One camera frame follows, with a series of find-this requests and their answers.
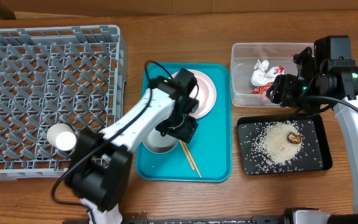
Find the red snack wrapper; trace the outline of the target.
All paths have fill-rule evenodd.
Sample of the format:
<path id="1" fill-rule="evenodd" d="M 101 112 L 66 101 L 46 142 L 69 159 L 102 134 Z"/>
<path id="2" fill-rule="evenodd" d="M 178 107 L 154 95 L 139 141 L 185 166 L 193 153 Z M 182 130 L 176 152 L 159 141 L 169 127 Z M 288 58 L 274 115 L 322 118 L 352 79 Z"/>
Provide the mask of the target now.
<path id="1" fill-rule="evenodd" d="M 285 69 L 280 65 L 280 74 L 283 75 Z M 253 90 L 252 90 L 252 94 L 258 94 L 258 95 L 265 95 L 267 90 L 272 86 L 272 83 L 269 83 L 265 86 L 256 86 Z"/>

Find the white napkin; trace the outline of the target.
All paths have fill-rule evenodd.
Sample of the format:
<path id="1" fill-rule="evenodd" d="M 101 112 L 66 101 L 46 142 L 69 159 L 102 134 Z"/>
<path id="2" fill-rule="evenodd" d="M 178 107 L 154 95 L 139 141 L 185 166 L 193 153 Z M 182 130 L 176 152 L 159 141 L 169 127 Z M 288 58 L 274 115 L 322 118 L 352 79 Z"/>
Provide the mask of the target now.
<path id="1" fill-rule="evenodd" d="M 277 75 L 280 75 L 280 67 L 272 67 L 269 69 L 268 60 L 262 62 L 257 60 L 250 79 L 251 84 L 253 84 L 253 86 L 265 86 L 272 83 Z"/>

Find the small pink bowl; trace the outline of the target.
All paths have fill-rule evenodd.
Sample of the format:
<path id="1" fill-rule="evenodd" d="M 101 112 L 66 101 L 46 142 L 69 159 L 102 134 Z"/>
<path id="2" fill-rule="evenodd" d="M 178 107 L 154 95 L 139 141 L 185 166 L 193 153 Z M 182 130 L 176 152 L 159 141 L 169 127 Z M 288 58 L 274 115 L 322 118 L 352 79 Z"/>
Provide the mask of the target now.
<path id="1" fill-rule="evenodd" d="M 204 73 L 197 70 L 190 70 L 197 80 L 197 85 L 192 89 L 190 93 L 190 97 L 199 101 L 198 109 L 194 111 L 195 113 L 199 113 L 203 107 L 205 106 L 207 99 L 209 98 L 209 89 L 205 82 Z"/>

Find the white paper cup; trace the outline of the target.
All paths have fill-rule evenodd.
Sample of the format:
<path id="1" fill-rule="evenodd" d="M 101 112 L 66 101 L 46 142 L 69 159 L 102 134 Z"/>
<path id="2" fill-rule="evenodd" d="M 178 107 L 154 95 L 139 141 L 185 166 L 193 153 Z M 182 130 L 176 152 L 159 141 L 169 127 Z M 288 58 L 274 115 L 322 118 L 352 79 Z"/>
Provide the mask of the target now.
<path id="1" fill-rule="evenodd" d="M 77 138 L 69 125 L 57 123 L 48 129 L 47 141 L 61 151 L 69 151 L 75 147 Z"/>

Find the brown food piece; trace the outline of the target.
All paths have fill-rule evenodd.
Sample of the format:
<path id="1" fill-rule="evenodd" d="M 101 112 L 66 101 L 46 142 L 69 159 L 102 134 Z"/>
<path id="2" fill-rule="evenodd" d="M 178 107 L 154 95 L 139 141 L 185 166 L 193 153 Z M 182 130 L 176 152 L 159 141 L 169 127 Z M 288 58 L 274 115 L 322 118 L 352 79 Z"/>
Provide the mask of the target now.
<path id="1" fill-rule="evenodd" d="M 287 135 L 287 141 L 291 144 L 301 144 L 302 138 L 300 134 L 289 132 Z"/>

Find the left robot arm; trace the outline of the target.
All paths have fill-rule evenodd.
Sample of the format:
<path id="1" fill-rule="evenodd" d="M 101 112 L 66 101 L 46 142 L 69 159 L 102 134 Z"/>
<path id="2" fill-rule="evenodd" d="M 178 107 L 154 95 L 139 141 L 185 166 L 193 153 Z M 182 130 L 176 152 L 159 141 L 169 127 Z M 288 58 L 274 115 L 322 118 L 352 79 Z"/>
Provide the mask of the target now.
<path id="1" fill-rule="evenodd" d="M 196 85 L 195 75 L 184 68 L 173 78 L 152 78 L 143 98 L 119 121 L 98 133 L 82 130 L 64 179 L 86 207 L 90 223 L 122 222 L 118 203 L 127 188 L 132 155 L 151 131 L 191 141 L 198 127 L 190 116 L 198 107 L 190 96 Z"/>

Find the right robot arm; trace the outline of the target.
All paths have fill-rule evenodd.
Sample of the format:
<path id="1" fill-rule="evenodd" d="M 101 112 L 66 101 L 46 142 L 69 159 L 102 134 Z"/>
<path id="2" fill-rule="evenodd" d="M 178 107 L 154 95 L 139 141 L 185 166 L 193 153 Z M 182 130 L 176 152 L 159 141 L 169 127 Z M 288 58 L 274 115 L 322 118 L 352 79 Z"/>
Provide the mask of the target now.
<path id="1" fill-rule="evenodd" d="M 284 223 L 358 223 L 358 65 L 350 38 L 329 35 L 293 56 L 298 74 L 279 75 L 266 96 L 281 107 L 311 114 L 331 108 L 346 143 L 353 184 L 353 213 L 333 215 L 315 208 L 288 208 Z"/>

